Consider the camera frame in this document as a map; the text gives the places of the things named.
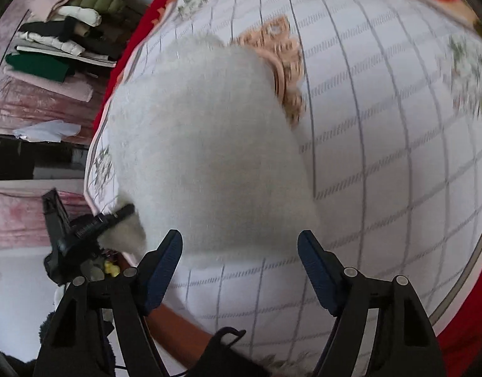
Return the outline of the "white fuzzy knit jacket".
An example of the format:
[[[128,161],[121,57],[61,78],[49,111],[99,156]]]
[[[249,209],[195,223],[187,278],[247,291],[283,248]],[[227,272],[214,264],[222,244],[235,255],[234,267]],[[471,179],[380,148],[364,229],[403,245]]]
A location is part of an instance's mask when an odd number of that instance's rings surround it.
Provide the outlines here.
[[[214,36],[169,45],[154,72],[121,84],[107,117],[118,204],[135,213],[101,237],[142,257],[171,229],[189,267],[296,251],[321,229],[308,172],[252,49]]]

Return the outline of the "clothes rack with garments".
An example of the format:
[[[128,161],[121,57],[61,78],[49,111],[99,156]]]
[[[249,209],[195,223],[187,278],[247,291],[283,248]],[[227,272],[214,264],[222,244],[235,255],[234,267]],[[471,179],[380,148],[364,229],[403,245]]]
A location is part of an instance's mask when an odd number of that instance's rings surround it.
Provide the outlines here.
[[[89,103],[143,8],[142,0],[14,0],[0,19],[0,102]]]

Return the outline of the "white plastic bag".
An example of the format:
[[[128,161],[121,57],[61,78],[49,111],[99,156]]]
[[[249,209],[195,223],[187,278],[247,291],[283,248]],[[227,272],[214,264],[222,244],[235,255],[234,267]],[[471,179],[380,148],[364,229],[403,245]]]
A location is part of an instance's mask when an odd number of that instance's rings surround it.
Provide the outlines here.
[[[31,126],[17,128],[13,135],[17,139],[29,142],[53,142],[59,143],[63,139],[76,136],[82,126],[74,123],[66,123],[62,120],[52,120]]]

